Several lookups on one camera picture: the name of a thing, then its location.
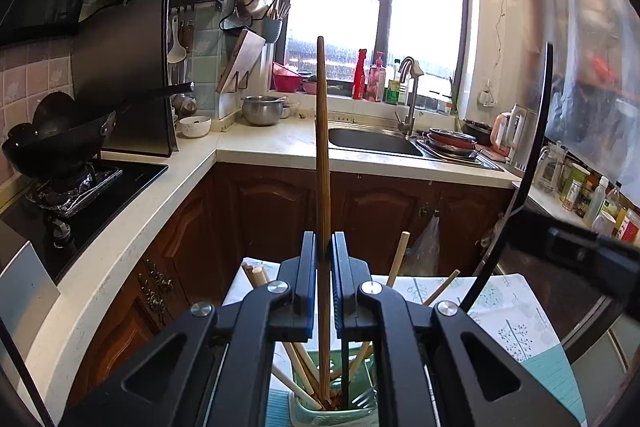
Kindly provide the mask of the black chopstick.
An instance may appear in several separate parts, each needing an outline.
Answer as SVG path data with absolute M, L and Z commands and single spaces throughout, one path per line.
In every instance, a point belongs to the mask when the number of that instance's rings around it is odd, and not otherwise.
M 460 308 L 464 312 L 469 312 L 471 310 L 478 296 L 489 281 L 492 273 L 494 273 L 495 269 L 498 267 L 504 248 L 506 248 L 506 226 L 509 224 L 514 213 L 525 205 L 529 189 L 532 186 L 542 142 L 544 142 L 544 132 L 546 131 L 548 124 L 552 91 L 553 63 L 554 46 L 551 42 L 547 42 L 546 50 L 544 51 L 544 82 L 542 83 L 541 99 L 538 107 L 534 137 L 532 147 L 529 151 L 526 168 L 523 176 L 521 177 L 518 191 L 515 192 L 508 207 L 508 211 L 503 216 L 502 225 L 500 225 L 499 230 L 495 233 L 494 239 L 489 245 L 485 256 L 480 260 L 480 264 L 476 270 L 477 274 L 475 281 L 461 301 Z

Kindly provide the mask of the green plastic utensil holder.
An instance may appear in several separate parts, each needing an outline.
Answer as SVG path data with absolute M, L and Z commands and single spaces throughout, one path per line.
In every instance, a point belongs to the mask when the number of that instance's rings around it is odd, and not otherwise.
M 357 358 L 359 343 L 349 343 L 348 361 Z M 333 343 L 331 351 L 331 371 L 342 369 L 342 346 Z M 332 397 L 342 397 L 342 377 L 337 376 L 331 383 Z M 364 357 L 355 376 L 348 384 L 348 404 L 327 412 L 307 409 L 295 395 L 288 398 L 288 413 L 292 426 L 378 426 L 378 386 L 376 385 L 375 361 L 372 353 Z

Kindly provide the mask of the light wooden chopstick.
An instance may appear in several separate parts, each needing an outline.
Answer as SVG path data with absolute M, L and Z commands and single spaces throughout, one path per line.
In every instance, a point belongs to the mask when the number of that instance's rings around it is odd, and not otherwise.
M 390 273 L 388 273 L 388 277 L 386 281 L 386 285 L 388 287 L 393 287 L 395 284 L 395 281 L 397 279 L 397 275 L 401 266 L 402 258 L 405 256 L 405 253 L 406 253 L 409 239 L 410 239 L 410 233 L 407 231 L 402 231 L 400 234 L 398 246 L 396 248 L 396 253 L 394 256 L 392 267 L 390 268 Z M 348 361 L 349 366 L 348 366 L 347 375 L 344 376 L 343 369 L 335 369 L 335 371 L 332 371 L 330 373 L 330 378 L 335 379 L 337 377 L 340 377 L 342 384 L 346 384 L 348 381 L 351 381 L 352 377 L 355 376 L 364 359 L 367 358 L 372 352 L 373 352 L 373 348 L 371 346 L 371 343 L 369 343 L 369 341 L 367 341 L 366 343 L 361 343 L 356 359 L 352 362 Z

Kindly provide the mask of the light chopstick red end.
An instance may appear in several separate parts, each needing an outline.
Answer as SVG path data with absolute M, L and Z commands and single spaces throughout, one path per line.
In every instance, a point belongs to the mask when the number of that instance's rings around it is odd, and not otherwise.
M 321 405 L 317 400 L 316 391 L 319 389 L 319 371 L 311 360 L 303 343 L 283 343 L 284 350 L 290 359 L 293 373 L 297 376 L 299 384 L 292 379 L 286 387 L 290 389 L 299 400 L 307 403 L 307 407 L 320 410 Z

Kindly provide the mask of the leaf print tablecloth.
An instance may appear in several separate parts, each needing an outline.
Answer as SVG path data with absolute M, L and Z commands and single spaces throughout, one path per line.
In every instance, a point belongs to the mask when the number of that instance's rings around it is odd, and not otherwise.
M 276 262 L 253 258 L 243 261 L 251 268 L 263 267 L 270 281 L 277 277 L 280 268 Z M 393 288 L 408 303 L 424 303 L 445 280 L 446 277 L 398 275 Z M 431 306 L 440 300 L 461 303 L 474 281 L 475 277 L 456 277 Z M 238 303 L 251 289 L 252 284 L 242 268 L 239 269 L 222 304 Z M 579 425 L 587 426 L 582 397 L 561 341 L 523 275 L 491 277 L 472 306 L 469 317 L 569 410 Z M 297 378 L 293 376 L 291 362 L 281 343 L 277 343 L 273 362 L 283 374 Z M 329 416 L 329 413 L 306 409 L 292 391 L 276 377 L 271 377 L 266 426 L 378 426 L 376 411 L 338 413 L 338 419 L 329 419 Z

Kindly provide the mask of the plastic bag on cabinet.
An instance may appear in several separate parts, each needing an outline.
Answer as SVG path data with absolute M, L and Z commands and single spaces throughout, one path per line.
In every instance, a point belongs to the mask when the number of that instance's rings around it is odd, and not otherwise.
M 439 262 L 439 211 L 435 210 L 428 225 L 408 249 L 399 273 L 407 277 L 434 277 Z

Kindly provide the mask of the glass pitcher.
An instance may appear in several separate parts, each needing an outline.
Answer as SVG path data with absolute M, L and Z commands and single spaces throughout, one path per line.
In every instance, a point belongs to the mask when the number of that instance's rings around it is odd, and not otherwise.
M 534 184 L 540 191 L 551 194 L 558 189 L 565 156 L 566 148 L 561 142 L 548 143 L 541 149 L 534 176 Z

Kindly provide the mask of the steel electric kettle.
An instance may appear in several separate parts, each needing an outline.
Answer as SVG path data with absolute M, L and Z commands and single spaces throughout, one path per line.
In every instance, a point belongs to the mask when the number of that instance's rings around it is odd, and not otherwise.
M 492 125 L 491 150 L 506 158 L 511 167 L 524 171 L 528 159 L 530 141 L 533 140 L 536 114 L 528 108 L 514 104 L 507 112 L 500 113 Z

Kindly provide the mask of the red frying pan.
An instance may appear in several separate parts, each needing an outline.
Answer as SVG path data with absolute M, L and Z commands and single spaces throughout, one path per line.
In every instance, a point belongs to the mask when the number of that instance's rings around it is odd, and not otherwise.
M 426 136 L 433 142 L 460 150 L 474 150 L 476 145 L 474 136 L 446 129 L 431 128 L 426 132 Z

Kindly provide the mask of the steel sink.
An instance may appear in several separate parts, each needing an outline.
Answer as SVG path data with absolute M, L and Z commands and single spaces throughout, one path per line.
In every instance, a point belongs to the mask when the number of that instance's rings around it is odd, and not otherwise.
M 329 142 L 335 147 L 345 150 L 364 150 L 368 153 L 423 157 L 419 147 L 404 136 L 388 132 L 354 129 L 332 128 L 329 130 Z

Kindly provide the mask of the chrome faucet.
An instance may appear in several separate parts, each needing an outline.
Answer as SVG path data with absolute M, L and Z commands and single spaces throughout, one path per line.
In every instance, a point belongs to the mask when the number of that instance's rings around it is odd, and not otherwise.
M 405 82 L 407 78 L 410 78 L 410 89 L 407 90 L 407 102 L 409 105 L 404 119 L 401 119 L 398 114 L 395 114 L 395 116 L 398 120 L 398 131 L 406 139 L 409 139 L 413 134 L 414 123 L 416 122 L 416 98 L 418 97 L 419 80 L 424 75 L 424 72 L 419 62 L 411 56 L 406 56 L 401 61 L 399 72 L 400 82 Z

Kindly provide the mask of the white small bowl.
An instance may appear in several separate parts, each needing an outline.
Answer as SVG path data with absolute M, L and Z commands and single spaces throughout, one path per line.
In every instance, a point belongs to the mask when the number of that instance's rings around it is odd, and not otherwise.
M 198 115 L 181 118 L 178 121 L 179 132 L 188 139 L 203 138 L 209 134 L 212 127 L 212 118 Z

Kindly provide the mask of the black wok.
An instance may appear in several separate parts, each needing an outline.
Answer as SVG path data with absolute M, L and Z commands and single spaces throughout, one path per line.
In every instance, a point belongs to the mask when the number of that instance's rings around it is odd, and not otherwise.
M 32 122 L 10 129 L 1 145 L 2 153 L 23 176 L 51 180 L 96 156 L 112 134 L 117 118 L 130 108 L 193 90 L 192 82 L 183 82 L 143 91 L 118 105 L 108 106 L 103 112 L 63 92 L 53 92 L 43 99 L 53 103 L 51 108 L 35 113 Z

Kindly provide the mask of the pink soap bottle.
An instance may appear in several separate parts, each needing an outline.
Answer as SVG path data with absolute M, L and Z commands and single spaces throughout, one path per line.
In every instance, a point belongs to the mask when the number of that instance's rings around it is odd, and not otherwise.
M 381 102 L 384 96 L 386 80 L 386 68 L 383 61 L 383 53 L 376 52 L 374 62 L 368 72 L 367 100 Z

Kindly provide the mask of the red bottle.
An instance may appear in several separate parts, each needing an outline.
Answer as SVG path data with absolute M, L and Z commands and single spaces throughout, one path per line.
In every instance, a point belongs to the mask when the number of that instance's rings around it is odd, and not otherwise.
M 364 61 L 367 58 L 367 50 L 359 49 L 354 79 L 352 80 L 352 99 L 361 100 L 366 87 L 366 74 L 364 73 Z

